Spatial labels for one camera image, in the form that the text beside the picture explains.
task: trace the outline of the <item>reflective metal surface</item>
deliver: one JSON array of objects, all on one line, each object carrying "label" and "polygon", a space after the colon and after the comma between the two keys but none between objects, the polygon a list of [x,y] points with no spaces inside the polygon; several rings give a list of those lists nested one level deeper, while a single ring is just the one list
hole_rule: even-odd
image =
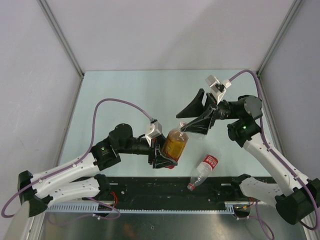
[{"label": "reflective metal surface", "polygon": [[[277,240],[305,240],[300,225],[289,225],[276,210],[261,205],[260,212]],[[47,213],[53,222],[70,221],[83,213]],[[226,214],[122,214],[116,220],[86,217],[66,226],[43,222],[40,240],[266,240],[259,222],[237,221]]]}]

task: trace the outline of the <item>bottle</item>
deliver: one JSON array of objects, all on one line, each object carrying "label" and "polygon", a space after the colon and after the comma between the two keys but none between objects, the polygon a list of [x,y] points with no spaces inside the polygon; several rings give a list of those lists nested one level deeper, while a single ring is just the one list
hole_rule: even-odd
[{"label": "bottle", "polygon": [[181,132],[181,128],[185,126],[186,122],[180,122],[179,126],[172,129],[162,147],[162,153],[178,162],[182,152],[188,142],[188,135],[185,132]]},{"label": "bottle", "polygon": [[[218,158],[220,158],[220,153],[217,152],[215,154]],[[191,173],[190,183],[187,188],[190,191],[193,191],[197,186],[202,184],[215,166],[218,164],[218,159],[212,155],[205,156],[204,160],[199,164],[197,168],[195,168]]]}]

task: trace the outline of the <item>plastic bottle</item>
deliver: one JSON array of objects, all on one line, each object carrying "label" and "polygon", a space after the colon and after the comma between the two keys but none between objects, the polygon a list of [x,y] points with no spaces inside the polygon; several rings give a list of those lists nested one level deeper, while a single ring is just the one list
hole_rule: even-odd
[{"label": "plastic bottle", "polygon": [[205,156],[199,166],[192,171],[190,183],[187,186],[190,191],[193,191],[197,186],[202,184],[218,164],[218,158],[221,157],[220,152],[216,151],[215,156]]},{"label": "plastic bottle", "polygon": [[165,143],[162,147],[162,153],[178,162],[182,152],[188,142],[188,135],[185,132],[181,132],[180,129],[186,125],[186,122],[180,122],[179,126],[172,129],[166,137]]}]

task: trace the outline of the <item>empty bottle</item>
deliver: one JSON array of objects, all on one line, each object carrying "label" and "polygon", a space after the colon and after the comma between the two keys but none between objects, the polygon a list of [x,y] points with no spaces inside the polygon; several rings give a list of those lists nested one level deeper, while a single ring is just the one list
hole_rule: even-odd
[{"label": "empty bottle", "polygon": [[197,186],[202,184],[218,164],[217,158],[220,158],[221,154],[218,151],[215,152],[216,157],[212,155],[205,156],[204,160],[199,164],[199,166],[192,171],[190,183],[187,186],[190,191],[193,191]]},{"label": "empty bottle", "polygon": [[188,142],[188,135],[185,132],[181,132],[181,128],[185,126],[186,122],[180,122],[179,126],[172,129],[166,137],[165,143],[162,147],[162,153],[178,162],[182,152]]}]

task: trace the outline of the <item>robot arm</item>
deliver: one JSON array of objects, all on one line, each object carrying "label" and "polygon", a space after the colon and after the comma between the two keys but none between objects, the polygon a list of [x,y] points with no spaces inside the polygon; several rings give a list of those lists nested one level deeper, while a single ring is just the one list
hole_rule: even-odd
[{"label": "robot arm", "polygon": [[[211,87],[211,92],[206,94],[205,104],[202,104],[205,91],[200,89],[193,101],[177,114],[177,118],[196,117],[182,127],[181,131],[206,135],[216,120],[236,119],[237,121],[227,125],[229,138],[253,155],[277,184],[260,182],[247,174],[239,176],[231,184],[241,194],[275,207],[281,217],[292,225],[313,212],[311,200],[297,178],[310,190],[318,206],[320,181],[317,178],[310,180],[298,171],[267,139],[267,145],[265,144],[263,132],[256,123],[256,120],[263,115],[261,100],[255,96],[244,95],[240,96],[238,101],[221,101],[230,82],[221,83],[212,76],[206,81]],[[293,176],[272,152],[294,170],[296,176]]]},{"label": "robot arm", "polygon": [[[105,175],[97,174],[121,161],[119,154],[147,155],[148,163],[154,169],[176,166],[173,159],[162,155],[160,149],[166,138],[157,120],[151,122],[145,137],[133,137],[130,125],[122,123],[111,131],[108,137],[94,145],[89,154],[80,162],[82,156],[50,170],[32,175],[29,171],[18,176],[18,191],[38,181],[23,191],[19,197],[21,204],[30,202],[29,216],[35,216],[53,204],[77,198],[108,196],[110,184]],[[76,181],[85,176],[94,176],[84,181]]]}]

